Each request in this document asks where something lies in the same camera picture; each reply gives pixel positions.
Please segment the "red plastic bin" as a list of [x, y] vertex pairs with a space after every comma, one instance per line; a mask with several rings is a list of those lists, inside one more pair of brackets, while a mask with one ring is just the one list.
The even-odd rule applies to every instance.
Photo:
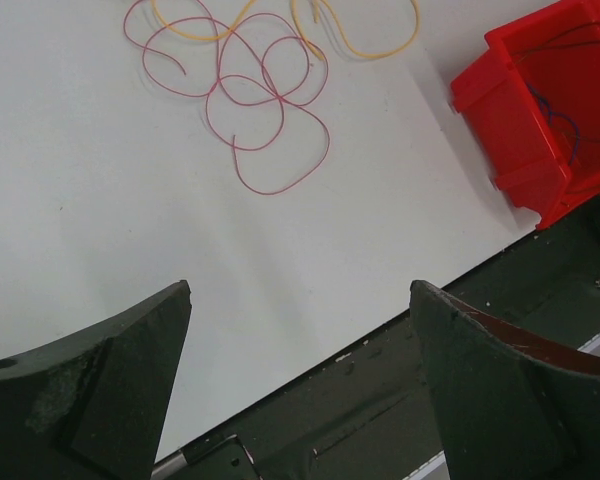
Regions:
[[485, 40], [453, 106], [496, 187], [546, 229], [600, 194], [600, 1], [558, 1]]

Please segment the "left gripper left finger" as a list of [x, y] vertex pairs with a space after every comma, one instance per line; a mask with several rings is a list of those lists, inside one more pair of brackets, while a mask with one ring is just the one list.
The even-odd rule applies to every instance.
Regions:
[[191, 315], [176, 282], [0, 359], [0, 479], [148, 479]]

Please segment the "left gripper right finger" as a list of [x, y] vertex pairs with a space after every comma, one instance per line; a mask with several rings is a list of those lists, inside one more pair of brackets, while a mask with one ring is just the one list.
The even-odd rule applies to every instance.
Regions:
[[600, 357], [429, 282], [410, 318], [453, 479], [600, 479]]

